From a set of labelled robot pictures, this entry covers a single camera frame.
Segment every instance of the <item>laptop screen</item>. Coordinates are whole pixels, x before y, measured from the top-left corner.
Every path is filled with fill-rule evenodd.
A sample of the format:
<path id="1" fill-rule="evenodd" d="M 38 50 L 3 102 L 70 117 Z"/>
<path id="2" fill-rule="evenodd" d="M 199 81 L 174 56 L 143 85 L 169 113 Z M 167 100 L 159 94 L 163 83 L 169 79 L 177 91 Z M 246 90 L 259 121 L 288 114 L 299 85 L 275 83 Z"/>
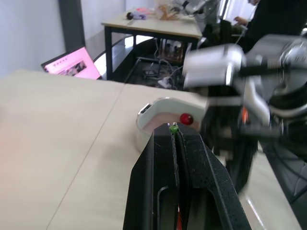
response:
<path id="1" fill-rule="evenodd" d="M 100 74 L 85 47 L 42 64 L 47 73 L 73 76 L 77 78 L 98 79 Z"/>

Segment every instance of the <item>beige tabletop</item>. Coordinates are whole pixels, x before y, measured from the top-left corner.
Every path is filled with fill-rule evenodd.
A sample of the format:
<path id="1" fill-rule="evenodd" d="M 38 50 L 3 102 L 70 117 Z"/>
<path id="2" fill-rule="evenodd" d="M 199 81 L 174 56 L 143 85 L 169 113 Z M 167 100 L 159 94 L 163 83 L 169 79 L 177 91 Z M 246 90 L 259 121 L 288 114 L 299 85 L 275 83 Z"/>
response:
<path id="1" fill-rule="evenodd" d="M 109 21 L 103 22 L 102 25 L 168 35 L 179 35 L 197 39 L 202 37 L 196 20 L 188 16 L 182 15 L 179 20 L 175 21 L 162 21 L 157 19 L 155 15 L 149 15 L 146 20 L 128 21 L 126 15 L 127 13 L 119 15 Z"/>
<path id="2" fill-rule="evenodd" d="M 206 104 L 187 92 L 29 71 L 0 79 L 0 229 L 122 229 L 140 155 L 137 112 L 165 96 Z M 241 202 L 267 230 L 300 229 L 265 156 Z"/>

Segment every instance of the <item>green dot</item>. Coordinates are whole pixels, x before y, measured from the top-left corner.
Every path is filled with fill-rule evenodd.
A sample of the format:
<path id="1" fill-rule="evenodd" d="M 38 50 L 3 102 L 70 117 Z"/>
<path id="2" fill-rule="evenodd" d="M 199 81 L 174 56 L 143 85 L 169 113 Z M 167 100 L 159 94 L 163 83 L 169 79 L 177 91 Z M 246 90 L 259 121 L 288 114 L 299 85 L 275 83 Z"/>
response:
<path id="1" fill-rule="evenodd" d="M 178 131 L 178 126 L 171 126 L 169 130 L 171 131 L 172 134 L 175 134 Z"/>

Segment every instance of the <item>person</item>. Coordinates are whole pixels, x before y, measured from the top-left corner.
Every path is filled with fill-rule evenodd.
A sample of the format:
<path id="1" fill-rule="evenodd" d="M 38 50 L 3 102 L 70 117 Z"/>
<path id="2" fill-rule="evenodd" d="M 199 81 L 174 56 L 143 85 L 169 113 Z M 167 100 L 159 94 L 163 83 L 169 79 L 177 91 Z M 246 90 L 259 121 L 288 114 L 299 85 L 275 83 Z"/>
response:
<path id="1" fill-rule="evenodd" d="M 249 0 L 248 2 L 249 2 L 249 4 L 251 4 L 253 6 L 257 6 L 258 3 L 260 2 L 260 0 Z M 250 24 L 249 20 L 242 18 L 240 16 L 235 17 L 234 20 L 237 22 L 237 25 L 248 26 Z"/>
<path id="2" fill-rule="evenodd" d="M 248 29 L 244 39 L 240 41 L 244 52 L 265 35 L 301 35 L 307 22 L 307 0 L 250 0 L 257 5 L 251 22 L 236 17 L 236 21 L 246 24 Z"/>

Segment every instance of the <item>person's hand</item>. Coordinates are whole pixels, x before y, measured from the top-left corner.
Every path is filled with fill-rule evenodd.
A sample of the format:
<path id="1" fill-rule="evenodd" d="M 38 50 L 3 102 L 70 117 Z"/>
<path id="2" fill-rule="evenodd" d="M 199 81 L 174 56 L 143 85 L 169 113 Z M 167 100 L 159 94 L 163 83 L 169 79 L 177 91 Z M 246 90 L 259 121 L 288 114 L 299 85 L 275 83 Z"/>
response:
<path id="1" fill-rule="evenodd" d="M 241 18 L 241 17 L 235 17 L 235 21 L 238 22 L 238 25 L 244 25 L 247 26 L 248 24 L 248 20 L 246 20 L 245 18 Z"/>
<path id="2" fill-rule="evenodd" d="M 250 4 L 252 4 L 253 6 L 257 6 L 257 4 L 260 2 L 260 0 L 250 0 L 248 1 Z"/>

